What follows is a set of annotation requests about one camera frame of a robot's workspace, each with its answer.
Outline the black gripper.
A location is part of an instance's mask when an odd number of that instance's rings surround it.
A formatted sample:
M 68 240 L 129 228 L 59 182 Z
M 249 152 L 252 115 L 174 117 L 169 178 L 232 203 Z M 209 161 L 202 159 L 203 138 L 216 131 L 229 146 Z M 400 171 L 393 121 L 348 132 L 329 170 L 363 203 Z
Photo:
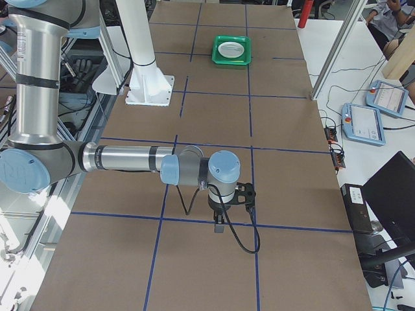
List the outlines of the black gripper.
M 215 233 L 223 233 L 224 232 L 224 211 L 227 211 L 231 208 L 231 204 L 224 204 L 224 208 L 222 208 L 221 203 L 217 203 L 215 201 L 213 201 L 210 197 L 208 197 L 208 204 L 209 207 L 213 210 L 214 212 L 214 221 L 215 221 L 215 225 L 214 225 L 214 232 Z

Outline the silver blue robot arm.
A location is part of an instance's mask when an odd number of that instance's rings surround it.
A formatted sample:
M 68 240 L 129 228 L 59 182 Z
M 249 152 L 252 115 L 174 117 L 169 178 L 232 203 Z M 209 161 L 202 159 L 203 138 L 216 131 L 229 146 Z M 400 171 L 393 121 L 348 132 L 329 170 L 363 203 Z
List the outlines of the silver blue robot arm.
M 37 192 L 81 172 L 116 170 L 159 173 L 168 185 L 207 189 L 215 231 L 230 224 L 228 209 L 241 195 L 240 162 L 221 150 L 160 146 L 103 146 L 65 141 L 57 134 L 61 41 L 98 38 L 98 1 L 10 1 L 17 35 L 17 124 L 1 152 L 1 181 L 20 193 Z

